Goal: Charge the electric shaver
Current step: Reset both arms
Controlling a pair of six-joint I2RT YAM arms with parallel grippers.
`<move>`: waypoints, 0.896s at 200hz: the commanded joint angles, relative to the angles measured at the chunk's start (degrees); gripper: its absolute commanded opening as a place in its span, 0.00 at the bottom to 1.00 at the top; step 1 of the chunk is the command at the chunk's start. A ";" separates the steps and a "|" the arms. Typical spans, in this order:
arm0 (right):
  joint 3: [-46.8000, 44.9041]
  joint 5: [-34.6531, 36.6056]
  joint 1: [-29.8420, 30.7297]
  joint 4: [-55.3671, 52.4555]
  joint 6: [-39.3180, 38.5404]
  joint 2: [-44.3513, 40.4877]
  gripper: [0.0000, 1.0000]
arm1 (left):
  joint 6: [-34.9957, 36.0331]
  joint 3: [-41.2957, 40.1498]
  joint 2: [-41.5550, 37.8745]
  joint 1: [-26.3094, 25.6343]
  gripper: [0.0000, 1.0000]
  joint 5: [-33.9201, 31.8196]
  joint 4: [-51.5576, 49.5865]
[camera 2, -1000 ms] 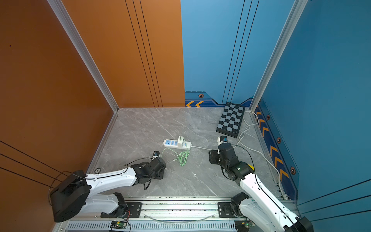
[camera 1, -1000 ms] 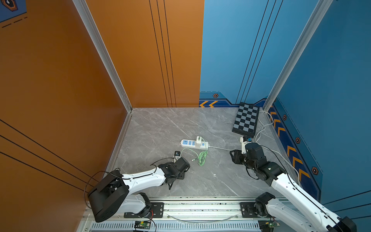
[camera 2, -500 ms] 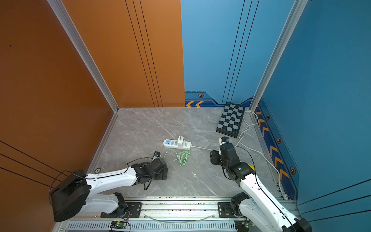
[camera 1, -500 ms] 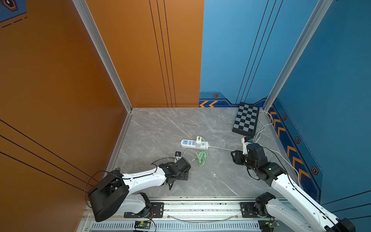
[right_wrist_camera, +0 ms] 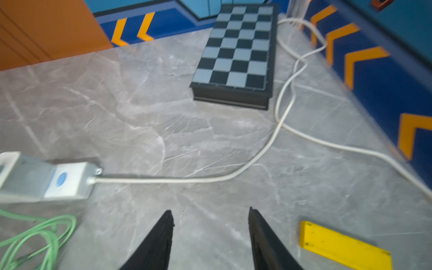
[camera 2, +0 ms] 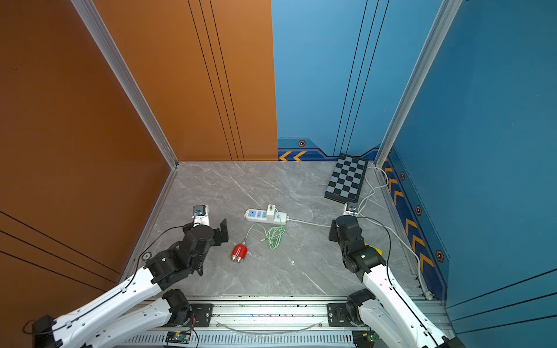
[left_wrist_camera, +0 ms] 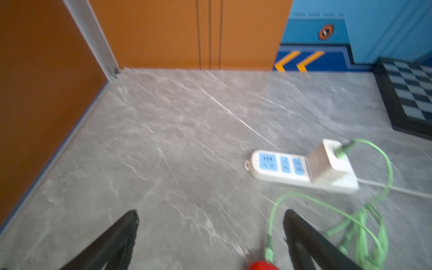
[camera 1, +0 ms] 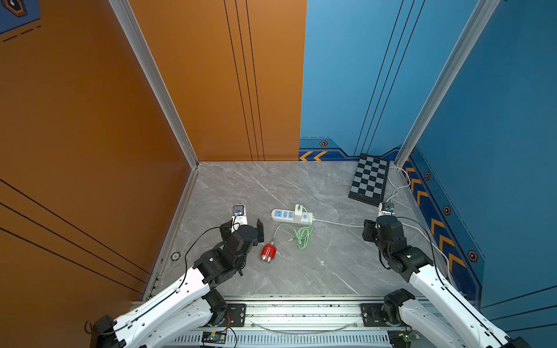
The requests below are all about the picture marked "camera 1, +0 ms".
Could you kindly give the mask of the white usb charger adapter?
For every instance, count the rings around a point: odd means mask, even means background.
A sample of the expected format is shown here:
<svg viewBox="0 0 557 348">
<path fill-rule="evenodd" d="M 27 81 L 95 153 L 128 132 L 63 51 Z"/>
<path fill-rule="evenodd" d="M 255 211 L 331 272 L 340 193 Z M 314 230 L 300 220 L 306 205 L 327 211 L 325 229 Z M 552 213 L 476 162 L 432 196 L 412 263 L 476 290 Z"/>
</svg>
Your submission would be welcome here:
<svg viewBox="0 0 557 348">
<path fill-rule="evenodd" d="M 303 219 L 304 207 L 301 204 L 296 204 L 294 208 L 294 219 L 300 221 Z"/>
</svg>

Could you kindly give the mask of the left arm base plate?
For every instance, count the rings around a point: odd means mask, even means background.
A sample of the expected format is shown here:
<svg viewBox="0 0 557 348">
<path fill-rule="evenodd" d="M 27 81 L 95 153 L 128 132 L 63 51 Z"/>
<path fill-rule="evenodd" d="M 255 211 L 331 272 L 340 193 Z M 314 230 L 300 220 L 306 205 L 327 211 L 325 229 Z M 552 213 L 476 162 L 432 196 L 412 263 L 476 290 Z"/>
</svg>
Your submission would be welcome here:
<svg viewBox="0 0 557 348">
<path fill-rule="evenodd" d="M 246 319 L 246 309 L 245 303 L 231 303 L 227 304 L 226 307 L 217 309 L 216 314 L 213 314 L 209 326 L 230 326 L 232 328 L 239 328 L 245 326 Z"/>
</svg>

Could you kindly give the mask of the red electric shaver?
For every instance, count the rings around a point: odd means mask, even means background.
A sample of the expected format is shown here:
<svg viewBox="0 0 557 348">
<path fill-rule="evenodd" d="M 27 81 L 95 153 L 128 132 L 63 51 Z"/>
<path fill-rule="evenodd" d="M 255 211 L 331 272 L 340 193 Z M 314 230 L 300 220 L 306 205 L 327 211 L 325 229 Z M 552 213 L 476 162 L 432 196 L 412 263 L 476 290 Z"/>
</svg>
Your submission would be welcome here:
<svg viewBox="0 0 557 348">
<path fill-rule="evenodd" d="M 266 244 L 261 252 L 260 259 L 263 262 L 270 263 L 276 256 L 276 247 L 273 244 Z"/>
</svg>

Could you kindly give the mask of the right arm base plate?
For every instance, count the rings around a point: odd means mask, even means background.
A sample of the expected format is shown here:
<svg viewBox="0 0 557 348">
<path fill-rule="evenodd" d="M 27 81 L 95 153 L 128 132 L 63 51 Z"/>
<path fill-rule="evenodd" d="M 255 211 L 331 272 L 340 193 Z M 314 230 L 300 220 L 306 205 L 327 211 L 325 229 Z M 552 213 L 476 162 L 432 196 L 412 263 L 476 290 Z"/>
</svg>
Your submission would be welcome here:
<svg viewBox="0 0 557 348">
<path fill-rule="evenodd" d="M 365 302 L 360 304 L 360 310 L 365 327 L 417 328 L 421 319 L 409 311 L 403 314 L 403 306 L 392 303 Z"/>
</svg>

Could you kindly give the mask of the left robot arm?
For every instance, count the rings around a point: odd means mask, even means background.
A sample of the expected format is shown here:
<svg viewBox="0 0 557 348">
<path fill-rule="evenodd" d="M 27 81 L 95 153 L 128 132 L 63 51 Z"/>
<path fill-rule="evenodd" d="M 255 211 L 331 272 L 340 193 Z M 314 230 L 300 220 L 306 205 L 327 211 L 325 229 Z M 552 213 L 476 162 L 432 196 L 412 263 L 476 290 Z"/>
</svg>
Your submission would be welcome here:
<svg viewBox="0 0 557 348">
<path fill-rule="evenodd" d="M 86 326 L 91 347 L 163 347 L 179 333 L 224 322 L 227 304 L 217 287 L 242 272 L 251 249 L 264 241 L 264 225 L 241 220 L 219 229 L 222 241 L 169 287 L 126 314 Z"/>
</svg>

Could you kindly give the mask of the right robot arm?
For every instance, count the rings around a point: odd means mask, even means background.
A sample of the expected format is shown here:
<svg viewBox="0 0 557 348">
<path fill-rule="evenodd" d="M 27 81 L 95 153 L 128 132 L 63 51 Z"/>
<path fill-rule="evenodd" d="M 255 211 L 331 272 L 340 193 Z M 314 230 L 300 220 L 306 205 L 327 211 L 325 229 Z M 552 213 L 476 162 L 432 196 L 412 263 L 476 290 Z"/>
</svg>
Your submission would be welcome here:
<svg viewBox="0 0 557 348">
<path fill-rule="evenodd" d="M 435 261 L 407 243 L 403 224 L 394 215 L 365 220 L 363 239 L 376 245 L 379 261 L 423 294 L 445 318 L 440 320 L 405 289 L 384 297 L 383 320 L 416 329 L 436 347 L 529 347 L 512 338 L 477 310 L 453 287 Z"/>
</svg>

